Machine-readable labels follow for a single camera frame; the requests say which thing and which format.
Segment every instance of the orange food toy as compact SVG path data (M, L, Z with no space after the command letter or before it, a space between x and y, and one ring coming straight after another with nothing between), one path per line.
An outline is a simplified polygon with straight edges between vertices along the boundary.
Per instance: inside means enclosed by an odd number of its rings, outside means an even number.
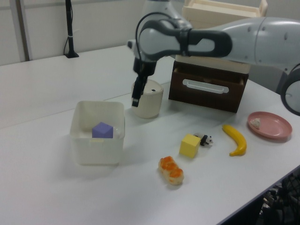
M182 183L184 179L183 171L177 166L171 156L161 158L158 168L170 184L178 185Z

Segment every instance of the purple foam block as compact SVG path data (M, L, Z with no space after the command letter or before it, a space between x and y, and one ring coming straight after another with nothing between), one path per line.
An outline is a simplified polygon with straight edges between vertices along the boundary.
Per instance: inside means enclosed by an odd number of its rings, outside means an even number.
M95 138L113 138L113 127L100 122L92 129L92 137Z

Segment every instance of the food on plate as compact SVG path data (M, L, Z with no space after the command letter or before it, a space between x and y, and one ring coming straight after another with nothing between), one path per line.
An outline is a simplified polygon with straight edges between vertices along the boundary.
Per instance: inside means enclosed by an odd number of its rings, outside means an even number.
M261 126L261 120L260 118L255 118L250 120L250 124L255 128L259 130L259 127Z

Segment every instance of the white cup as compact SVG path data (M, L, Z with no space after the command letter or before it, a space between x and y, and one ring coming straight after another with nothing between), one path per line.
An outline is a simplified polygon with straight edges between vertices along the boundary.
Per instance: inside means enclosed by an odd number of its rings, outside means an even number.
M131 93L133 91L134 84L135 83L131 86ZM163 93L164 89L159 83L153 80L148 80L140 98L139 106L131 106L135 115L144 119L150 119L158 116Z

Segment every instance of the toy banana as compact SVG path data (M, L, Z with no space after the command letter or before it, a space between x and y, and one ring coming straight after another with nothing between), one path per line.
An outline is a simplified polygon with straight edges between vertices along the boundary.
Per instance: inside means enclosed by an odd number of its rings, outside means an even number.
M247 142L244 136L230 125L223 125L222 129L228 134L238 145L235 151L230 152L230 156L242 156L246 152Z

